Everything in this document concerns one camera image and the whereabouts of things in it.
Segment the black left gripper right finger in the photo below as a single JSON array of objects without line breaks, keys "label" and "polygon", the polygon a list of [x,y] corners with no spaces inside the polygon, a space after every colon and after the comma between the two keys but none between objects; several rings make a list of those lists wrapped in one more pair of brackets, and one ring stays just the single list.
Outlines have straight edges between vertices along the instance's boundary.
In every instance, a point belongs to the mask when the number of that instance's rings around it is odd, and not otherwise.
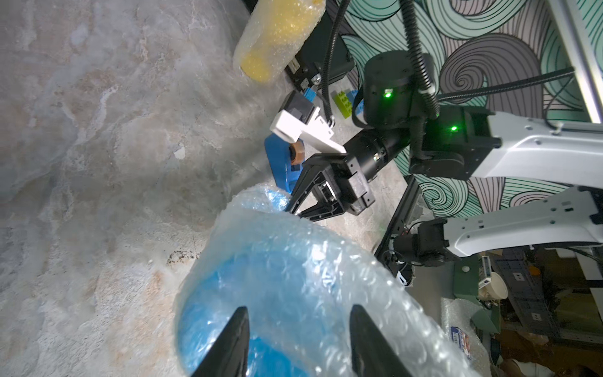
[{"label": "black left gripper right finger", "polygon": [[350,312],[350,345],[357,376],[411,377],[366,309],[358,304]]}]

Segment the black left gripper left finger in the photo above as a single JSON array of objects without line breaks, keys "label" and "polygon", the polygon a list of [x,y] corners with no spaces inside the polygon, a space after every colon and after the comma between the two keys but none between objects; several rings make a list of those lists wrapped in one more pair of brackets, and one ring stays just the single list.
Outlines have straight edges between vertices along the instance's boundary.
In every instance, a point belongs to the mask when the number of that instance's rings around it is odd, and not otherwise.
[{"label": "black left gripper left finger", "polygon": [[246,306],[238,307],[201,361],[193,377],[244,377],[250,345],[250,322]]}]

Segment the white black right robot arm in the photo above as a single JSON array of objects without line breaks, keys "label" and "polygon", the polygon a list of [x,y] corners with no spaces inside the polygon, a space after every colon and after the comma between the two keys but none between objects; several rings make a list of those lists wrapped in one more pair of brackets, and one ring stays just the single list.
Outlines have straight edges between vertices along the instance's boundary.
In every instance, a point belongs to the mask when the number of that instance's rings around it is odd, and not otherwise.
[{"label": "white black right robot arm", "polygon": [[432,58],[397,50],[372,57],[355,102],[364,108],[360,132],[342,152],[317,152],[304,162],[287,206],[320,221],[357,215],[374,203],[369,183],[408,149],[409,171],[431,178],[530,178],[565,183],[562,193],[465,218],[426,221],[395,237],[378,258],[440,266],[483,251],[602,242],[602,131],[593,123],[552,127],[542,119],[485,108],[443,106],[428,116],[420,94]]}]

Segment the blue plastic wine glass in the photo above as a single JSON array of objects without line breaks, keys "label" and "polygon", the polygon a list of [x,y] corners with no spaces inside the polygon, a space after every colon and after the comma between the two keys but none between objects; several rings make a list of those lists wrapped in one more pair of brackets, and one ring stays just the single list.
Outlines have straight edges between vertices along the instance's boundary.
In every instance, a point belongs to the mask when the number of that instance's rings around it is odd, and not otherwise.
[{"label": "blue plastic wine glass", "polygon": [[176,348],[192,374],[235,310],[250,322],[248,376],[350,376],[350,310],[338,270],[350,242],[286,212],[257,185],[218,216],[176,306]]}]

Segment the blue tape dispenser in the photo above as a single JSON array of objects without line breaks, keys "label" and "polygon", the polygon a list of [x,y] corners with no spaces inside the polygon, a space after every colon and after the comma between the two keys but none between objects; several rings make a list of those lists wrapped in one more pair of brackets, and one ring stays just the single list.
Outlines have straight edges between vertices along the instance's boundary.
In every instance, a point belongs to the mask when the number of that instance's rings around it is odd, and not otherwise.
[{"label": "blue tape dispenser", "polygon": [[290,144],[271,134],[265,139],[264,145],[276,186],[287,193],[292,193],[306,160],[303,141],[298,140]]}]

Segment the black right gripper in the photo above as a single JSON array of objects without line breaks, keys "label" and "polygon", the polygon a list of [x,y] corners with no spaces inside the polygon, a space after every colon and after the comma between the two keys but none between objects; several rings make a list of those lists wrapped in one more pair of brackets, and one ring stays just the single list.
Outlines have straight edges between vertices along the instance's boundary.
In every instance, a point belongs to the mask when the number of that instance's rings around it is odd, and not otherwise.
[{"label": "black right gripper", "polygon": [[369,183],[410,141],[407,129],[362,130],[344,144],[346,152],[316,153],[302,165],[286,211],[295,215],[309,195],[317,203],[298,213],[321,221],[348,212],[358,216],[375,202]]}]

